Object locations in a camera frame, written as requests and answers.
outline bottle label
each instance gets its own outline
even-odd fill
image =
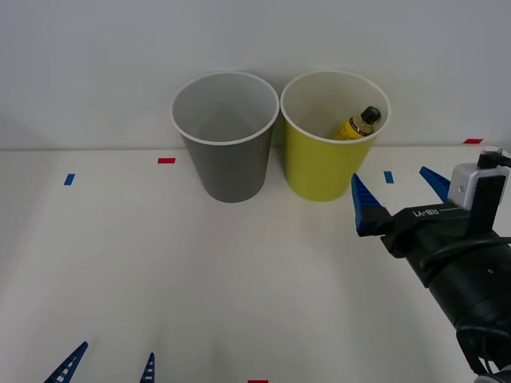
[[[343,135],[344,140],[357,140],[370,135],[370,133],[363,132],[357,127],[357,125],[355,125],[353,117],[343,124],[341,127],[341,134]]]

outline blue plastic piece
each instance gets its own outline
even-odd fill
[[[351,177],[351,195],[355,206],[355,224],[357,231],[361,231],[364,222],[362,221],[363,207],[381,207],[382,205],[366,188],[356,173]]]
[[[71,186],[71,184],[73,183],[73,180],[74,180],[74,174],[73,173],[68,174],[67,177],[65,178],[64,186]]]
[[[450,181],[447,178],[440,176],[438,173],[429,170],[425,166],[421,168],[419,173],[421,173],[421,176],[424,177],[424,180],[430,184],[442,202],[447,203],[449,201],[447,199],[447,195],[449,194]]]
[[[383,172],[383,175],[385,176],[385,181],[388,184],[394,183],[394,177],[392,176],[392,172]]]
[[[73,353],[57,367],[44,383],[69,383],[87,347],[89,347],[89,343],[83,342],[80,347],[74,350]]]
[[[141,383],[154,383],[154,368],[156,367],[154,363],[154,353],[149,355],[149,359],[147,360],[147,364],[145,365],[144,373],[142,374]]]

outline cup rim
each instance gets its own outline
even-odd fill
[[[320,136],[316,136],[312,133],[309,133],[307,132],[306,130],[303,130],[302,128],[300,128],[297,124],[295,124],[295,122],[289,118],[289,116],[287,115],[287,112],[286,112],[286,109],[284,107],[284,103],[283,103],[283,100],[286,96],[286,93],[287,91],[289,90],[289,88],[294,84],[296,83],[298,80],[301,80],[303,77],[306,77],[306,76],[310,76],[312,74],[317,74],[317,73],[341,73],[341,74],[346,74],[348,76],[352,76],[352,77],[357,77],[358,79],[360,80],[363,80],[365,81],[366,83],[368,83],[369,85],[373,86],[378,92],[380,92],[383,96],[383,99],[385,100],[386,102],[386,107],[387,107],[387,113],[386,113],[386,119],[385,119],[385,123],[376,131],[374,132],[373,134],[367,136],[367,137],[364,137],[364,138],[358,138],[357,140],[332,140],[332,139],[329,139],[329,138],[324,138],[324,137],[320,137]],[[365,142],[365,141],[368,141],[368,140],[373,140],[374,138],[376,138],[380,133],[381,131],[386,128],[386,126],[388,125],[389,123],[389,120],[390,120],[390,115],[391,115],[391,107],[390,107],[390,100],[389,100],[389,97],[385,94],[385,92],[383,92],[383,89],[381,89],[379,86],[377,86],[373,81],[369,80],[368,78],[364,77],[364,76],[361,76],[357,73],[353,73],[353,72],[349,72],[347,70],[341,70],[341,69],[330,69],[330,70],[313,70],[311,72],[307,72],[307,73],[304,73],[304,74],[301,74],[295,78],[293,78],[291,81],[289,81],[286,85],[286,87],[284,88],[284,90],[282,91],[282,93],[280,94],[280,110],[282,110],[282,114],[284,116],[284,118],[286,119],[286,121],[293,127],[295,128],[296,130],[298,130],[299,132],[301,132],[302,134],[304,134],[305,136],[308,136],[310,138],[312,138],[313,140],[317,140],[317,141],[322,141],[322,142],[326,142],[328,144],[336,144],[336,145],[353,145],[353,144],[360,144],[362,142]]]
[[[200,138],[192,136],[189,133],[186,133],[177,124],[176,120],[174,119],[173,113],[172,113],[172,111],[174,109],[174,104],[176,103],[176,100],[177,100],[178,96],[181,94],[181,92],[183,90],[185,90],[187,87],[189,87],[191,84],[193,84],[195,82],[203,80],[203,79],[205,79],[207,77],[219,76],[219,75],[224,75],[224,74],[235,74],[235,75],[250,77],[250,78],[252,78],[254,80],[257,80],[257,81],[263,83],[265,86],[267,86],[270,89],[271,94],[275,98],[275,112],[273,113],[273,117],[270,119],[270,122],[268,122],[268,124],[266,124],[264,126],[264,128],[258,130],[254,134],[252,134],[250,136],[247,136],[247,137],[244,137],[244,138],[241,138],[239,140],[232,140],[232,141],[208,141],[208,140],[202,140]],[[188,81],[186,84],[184,84],[183,86],[181,86],[177,90],[176,95],[174,96],[174,98],[172,99],[172,102],[170,103],[170,110],[169,110],[169,112],[170,112],[170,119],[172,121],[172,124],[174,125],[176,130],[182,136],[185,136],[186,138],[188,138],[188,139],[190,139],[192,141],[195,141],[197,143],[205,144],[205,145],[211,145],[211,146],[229,146],[229,145],[242,144],[243,142],[247,142],[247,141],[253,140],[254,138],[262,135],[263,133],[265,133],[275,123],[275,120],[277,119],[277,116],[279,115],[279,111],[280,111],[280,99],[279,99],[279,95],[277,94],[275,89],[267,81],[263,80],[261,77],[257,77],[256,75],[253,75],[253,74],[250,74],[250,73],[247,73],[247,72],[238,71],[238,70],[225,70],[225,71],[213,72],[213,73],[209,73],[209,74],[206,74],[206,75],[203,75],[203,76],[198,76],[198,77],[195,77],[195,78],[191,79],[190,81]]]

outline yellow bottle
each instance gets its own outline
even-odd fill
[[[375,124],[382,114],[374,106],[368,107],[360,116],[349,118],[332,136],[332,140],[357,140],[374,133]]]

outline blue tape marker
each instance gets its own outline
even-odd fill
[[[383,175],[385,176],[385,181],[388,184],[394,183],[394,177],[392,176],[392,172],[383,172]]]
[[[64,181],[64,186],[71,186],[74,180],[74,174],[68,174]]]

